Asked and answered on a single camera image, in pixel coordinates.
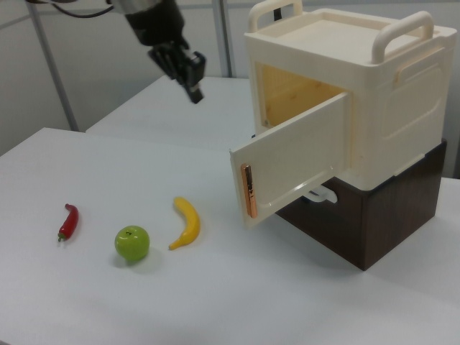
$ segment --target yellow banana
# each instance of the yellow banana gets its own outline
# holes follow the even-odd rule
[[[184,215],[187,225],[179,238],[170,244],[170,250],[192,243],[200,234],[200,217],[192,204],[178,196],[174,198],[174,205]]]

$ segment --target cable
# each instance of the cable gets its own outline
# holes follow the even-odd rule
[[[99,17],[99,16],[101,16],[101,15],[107,13],[107,12],[110,12],[112,9],[114,9],[113,6],[110,6],[110,7],[107,7],[106,9],[104,9],[103,11],[92,13],[92,14],[75,14],[75,13],[72,13],[72,12],[64,10],[63,8],[59,7],[56,4],[51,4],[51,6],[53,6],[55,9],[57,9],[59,12],[61,12],[63,14],[67,14],[68,16],[71,16],[71,17],[74,17],[74,18],[95,18],[95,17]]]

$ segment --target toy fruit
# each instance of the toy fruit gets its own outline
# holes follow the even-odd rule
[[[128,261],[142,259],[149,252],[149,234],[140,226],[127,226],[115,237],[115,249]]]
[[[69,239],[72,236],[78,224],[78,209],[74,205],[70,205],[68,203],[65,204],[65,208],[68,209],[70,213],[67,216],[67,219],[65,220],[64,224],[60,227],[59,232],[57,233],[57,238],[59,242],[61,241],[61,239]]]
[[[179,196],[174,199],[174,205],[180,212],[183,213],[187,221],[187,225],[180,237],[170,244],[170,250],[192,243],[200,234],[200,217],[196,213],[192,204]]]

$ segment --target table surface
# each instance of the table surface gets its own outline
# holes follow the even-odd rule
[[[193,105],[176,82],[161,77],[86,133],[226,151],[248,142],[249,80],[206,77],[201,89],[205,98]]]
[[[43,129],[0,157],[2,341],[460,342],[460,181],[443,179],[436,217],[362,272],[277,216],[244,229],[229,153],[195,143]],[[175,196],[202,231],[171,252]],[[58,244],[66,203],[80,222]],[[114,248],[127,225],[151,237],[136,264]]]

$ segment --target carrying handle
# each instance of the carrying handle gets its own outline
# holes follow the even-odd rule
[[[265,0],[256,4],[249,13],[249,32],[258,30],[257,22],[260,16],[291,4],[294,5],[294,15],[300,16],[303,13],[302,0]]]
[[[385,60],[385,49],[388,44],[395,38],[405,35],[418,27],[423,27],[422,40],[429,40],[432,38],[434,22],[431,14],[426,11],[420,11],[381,29],[379,34],[375,37],[372,46],[372,63],[383,63]]]

